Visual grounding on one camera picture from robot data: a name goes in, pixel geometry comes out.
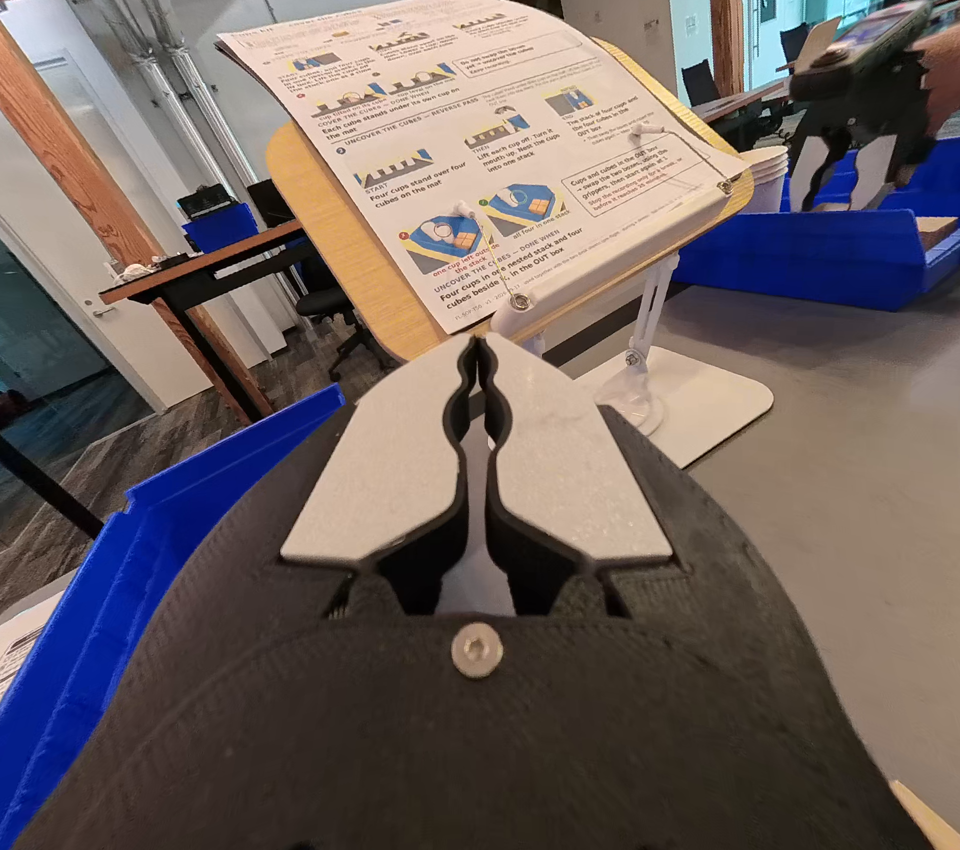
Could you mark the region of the blue plastic bin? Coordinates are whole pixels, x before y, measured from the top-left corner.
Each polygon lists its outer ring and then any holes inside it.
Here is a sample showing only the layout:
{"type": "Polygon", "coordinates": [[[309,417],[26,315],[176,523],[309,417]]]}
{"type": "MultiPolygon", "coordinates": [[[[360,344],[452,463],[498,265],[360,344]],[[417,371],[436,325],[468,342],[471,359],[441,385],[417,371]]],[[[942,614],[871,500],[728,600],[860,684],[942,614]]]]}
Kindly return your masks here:
{"type": "Polygon", "coordinates": [[[879,208],[738,214],[686,246],[680,283],[894,312],[958,275],[957,243],[927,265],[915,218],[958,218],[959,140],[942,138],[879,208]]]}
{"type": "Polygon", "coordinates": [[[1,847],[12,848],[109,706],[172,581],[239,499],[346,404],[338,385],[150,477],[127,493],[47,619],[2,639],[21,662],[3,678],[1,847]]]}

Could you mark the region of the small blue bin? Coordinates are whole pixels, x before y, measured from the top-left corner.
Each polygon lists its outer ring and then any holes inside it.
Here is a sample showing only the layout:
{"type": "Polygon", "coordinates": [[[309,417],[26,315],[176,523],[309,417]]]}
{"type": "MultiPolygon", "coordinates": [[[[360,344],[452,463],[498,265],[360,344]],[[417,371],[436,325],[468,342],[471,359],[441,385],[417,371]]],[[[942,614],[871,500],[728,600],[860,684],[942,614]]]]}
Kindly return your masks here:
{"type": "Polygon", "coordinates": [[[260,231],[249,205],[233,203],[181,225],[188,243],[208,254],[255,237],[260,231]]]}

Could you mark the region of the person's right hand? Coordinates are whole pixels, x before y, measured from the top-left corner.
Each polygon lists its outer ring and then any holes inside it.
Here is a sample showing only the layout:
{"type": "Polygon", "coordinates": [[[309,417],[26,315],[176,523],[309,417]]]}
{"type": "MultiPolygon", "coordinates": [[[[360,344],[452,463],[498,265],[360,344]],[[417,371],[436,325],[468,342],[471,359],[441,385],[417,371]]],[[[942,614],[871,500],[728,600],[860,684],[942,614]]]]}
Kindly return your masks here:
{"type": "Polygon", "coordinates": [[[935,137],[959,108],[959,24],[922,37],[915,50],[921,53],[920,63],[926,70],[927,135],[935,137]]]}

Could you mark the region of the instruction sheet on wooden stand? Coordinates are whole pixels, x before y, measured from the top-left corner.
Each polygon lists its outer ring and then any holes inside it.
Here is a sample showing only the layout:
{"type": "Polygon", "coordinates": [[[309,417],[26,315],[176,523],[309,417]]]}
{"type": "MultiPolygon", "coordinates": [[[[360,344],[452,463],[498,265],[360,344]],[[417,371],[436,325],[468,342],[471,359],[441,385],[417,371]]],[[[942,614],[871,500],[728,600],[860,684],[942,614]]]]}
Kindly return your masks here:
{"type": "MultiPolygon", "coordinates": [[[[407,363],[449,338],[295,122],[284,124],[270,139],[267,162],[296,221],[391,356],[407,363]]],[[[753,183],[751,171],[743,171],[722,207],[707,211],[690,233],[645,258],[633,251],[608,265],[600,277],[582,278],[569,290],[551,295],[529,291],[532,305],[519,314],[520,325],[508,329],[508,337],[528,344],[567,315],[602,303],[623,287],[633,290],[644,279],[642,297],[631,306],[641,351],[648,352],[680,251],[733,219],[752,198],[753,183]]],[[[774,404],[770,388],[758,381],[659,347],[654,348],[652,384],[660,417],[647,433],[680,467],[737,435],[774,404]]]]}

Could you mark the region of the black frame wooden desk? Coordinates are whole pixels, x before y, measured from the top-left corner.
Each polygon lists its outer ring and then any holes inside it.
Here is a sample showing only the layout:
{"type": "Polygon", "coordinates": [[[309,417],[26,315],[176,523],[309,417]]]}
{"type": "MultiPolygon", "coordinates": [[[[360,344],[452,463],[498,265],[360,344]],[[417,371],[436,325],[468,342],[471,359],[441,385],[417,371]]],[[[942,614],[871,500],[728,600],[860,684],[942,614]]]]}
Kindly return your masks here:
{"type": "Polygon", "coordinates": [[[104,304],[133,301],[152,305],[194,357],[213,386],[244,424],[274,408],[248,368],[215,324],[201,313],[207,304],[317,254],[303,225],[291,220],[184,263],[100,292],[104,304]]]}

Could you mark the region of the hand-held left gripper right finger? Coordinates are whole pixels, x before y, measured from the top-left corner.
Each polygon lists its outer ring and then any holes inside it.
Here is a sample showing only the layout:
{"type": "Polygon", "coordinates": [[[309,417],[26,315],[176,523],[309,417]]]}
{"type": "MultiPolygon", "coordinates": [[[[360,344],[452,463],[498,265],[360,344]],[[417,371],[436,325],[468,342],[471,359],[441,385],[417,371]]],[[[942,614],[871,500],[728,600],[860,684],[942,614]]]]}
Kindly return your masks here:
{"type": "Polygon", "coordinates": [[[477,342],[485,395],[486,549],[517,616],[546,616],[565,585],[674,557],[654,508],[587,392],[488,333],[477,342]]]}

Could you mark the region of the black metal bar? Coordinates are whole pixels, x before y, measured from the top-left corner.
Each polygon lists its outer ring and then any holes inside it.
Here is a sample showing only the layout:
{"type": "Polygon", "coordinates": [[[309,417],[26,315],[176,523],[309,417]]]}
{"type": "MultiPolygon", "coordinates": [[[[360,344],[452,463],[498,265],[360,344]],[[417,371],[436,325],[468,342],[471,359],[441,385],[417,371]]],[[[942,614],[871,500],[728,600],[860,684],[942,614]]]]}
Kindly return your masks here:
{"type": "Polygon", "coordinates": [[[103,521],[10,444],[4,436],[1,437],[1,464],[90,540],[95,540],[102,532],[103,521]]]}

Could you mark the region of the cardboard piece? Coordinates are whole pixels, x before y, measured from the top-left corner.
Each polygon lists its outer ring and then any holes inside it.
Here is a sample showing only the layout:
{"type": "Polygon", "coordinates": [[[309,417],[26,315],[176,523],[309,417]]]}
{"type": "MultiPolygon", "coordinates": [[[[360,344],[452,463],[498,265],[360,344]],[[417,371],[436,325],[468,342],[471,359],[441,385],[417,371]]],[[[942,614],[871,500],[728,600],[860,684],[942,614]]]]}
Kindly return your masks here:
{"type": "Polygon", "coordinates": [[[840,20],[840,17],[832,17],[810,28],[794,61],[794,76],[808,70],[814,60],[826,51],[834,41],[840,20]]]}

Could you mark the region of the black tape strip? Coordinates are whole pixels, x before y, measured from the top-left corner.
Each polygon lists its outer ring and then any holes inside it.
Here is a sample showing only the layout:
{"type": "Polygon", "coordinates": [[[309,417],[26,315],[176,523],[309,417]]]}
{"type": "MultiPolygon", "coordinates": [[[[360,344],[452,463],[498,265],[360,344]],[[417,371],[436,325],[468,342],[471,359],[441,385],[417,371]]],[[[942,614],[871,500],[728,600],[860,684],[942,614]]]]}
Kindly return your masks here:
{"type": "Polygon", "coordinates": [[[561,340],[543,354],[546,363],[566,367],[577,375],[611,356],[623,352],[633,335],[640,300],[628,301],[605,316],[600,316],[572,336],[561,340]]]}

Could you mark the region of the wooden cube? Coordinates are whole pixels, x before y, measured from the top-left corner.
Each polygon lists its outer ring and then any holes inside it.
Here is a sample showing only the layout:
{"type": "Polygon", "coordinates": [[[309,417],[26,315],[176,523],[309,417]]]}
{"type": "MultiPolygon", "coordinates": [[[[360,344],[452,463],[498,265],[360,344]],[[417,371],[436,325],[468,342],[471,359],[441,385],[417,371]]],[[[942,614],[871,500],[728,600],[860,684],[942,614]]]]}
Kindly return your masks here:
{"type": "Polygon", "coordinates": [[[915,220],[926,264],[930,267],[957,243],[959,221],[945,216],[918,216],[915,220]]]}

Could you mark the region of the black office chair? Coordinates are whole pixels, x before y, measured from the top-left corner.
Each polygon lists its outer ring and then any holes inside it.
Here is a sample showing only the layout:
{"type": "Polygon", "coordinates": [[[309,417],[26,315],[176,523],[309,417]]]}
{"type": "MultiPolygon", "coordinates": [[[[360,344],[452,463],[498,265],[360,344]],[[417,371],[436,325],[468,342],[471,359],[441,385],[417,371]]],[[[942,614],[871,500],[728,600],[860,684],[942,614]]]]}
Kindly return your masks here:
{"type": "Polygon", "coordinates": [[[722,95],[714,79],[712,65],[708,59],[704,58],[695,64],[682,67],[680,75],[691,108],[721,99],[722,95]]]}
{"type": "Polygon", "coordinates": [[[294,268],[306,288],[305,294],[294,305],[296,312],[314,322],[342,316],[346,326],[352,329],[348,338],[337,346],[337,357],[328,368],[330,380],[335,383],[340,381],[341,364],[358,347],[364,347],[384,372],[393,370],[396,367],[394,359],[366,326],[322,257],[313,253],[295,264],[294,268]]]}

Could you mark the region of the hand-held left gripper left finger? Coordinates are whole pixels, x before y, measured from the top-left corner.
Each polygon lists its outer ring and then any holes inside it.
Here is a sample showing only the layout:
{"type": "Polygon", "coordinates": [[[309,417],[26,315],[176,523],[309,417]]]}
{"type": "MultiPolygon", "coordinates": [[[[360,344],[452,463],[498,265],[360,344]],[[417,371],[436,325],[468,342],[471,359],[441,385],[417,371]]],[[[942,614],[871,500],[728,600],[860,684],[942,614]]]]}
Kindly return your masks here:
{"type": "Polygon", "coordinates": [[[380,577],[406,614],[435,613],[469,542],[462,444],[477,342],[452,337],[357,402],[280,547],[285,562],[380,577]]]}

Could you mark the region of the wooden top office desk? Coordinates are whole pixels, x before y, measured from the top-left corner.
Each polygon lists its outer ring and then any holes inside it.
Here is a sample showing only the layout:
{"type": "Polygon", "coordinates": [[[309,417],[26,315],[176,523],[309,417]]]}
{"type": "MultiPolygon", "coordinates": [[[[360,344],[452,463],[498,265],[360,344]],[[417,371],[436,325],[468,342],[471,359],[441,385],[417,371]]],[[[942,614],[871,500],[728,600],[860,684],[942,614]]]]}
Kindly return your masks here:
{"type": "Polygon", "coordinates": [[[789,99],[791,75],[782,75],[780,79],[762,87],[744,91],[722,99],[708,101],[692,107],[692,112],[706,124],[715,124],[728,116],[739,113],[756,104],[767,104],[789,99]]]}

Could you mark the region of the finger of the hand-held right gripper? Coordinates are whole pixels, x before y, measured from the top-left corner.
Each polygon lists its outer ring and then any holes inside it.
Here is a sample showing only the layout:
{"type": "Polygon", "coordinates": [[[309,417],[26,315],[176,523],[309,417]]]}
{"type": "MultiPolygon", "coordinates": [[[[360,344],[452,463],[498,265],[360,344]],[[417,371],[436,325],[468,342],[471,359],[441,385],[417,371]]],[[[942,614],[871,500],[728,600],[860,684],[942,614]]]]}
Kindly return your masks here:
{"type": "Polygon", "coordinates": [[[804,137],[794,154],[794,212],[813,209],[824,172],[831,166],[831,147],[820,134],[804,137]]]}
{"type": "Polygon", "coordinates": [[[849,194],[849,210],[877,209],[894,190],[911,182],[913,166],[901,161],[898,145],[898,137],[881,136],[858,149],[854,160],[857,177],[849,194]]]}

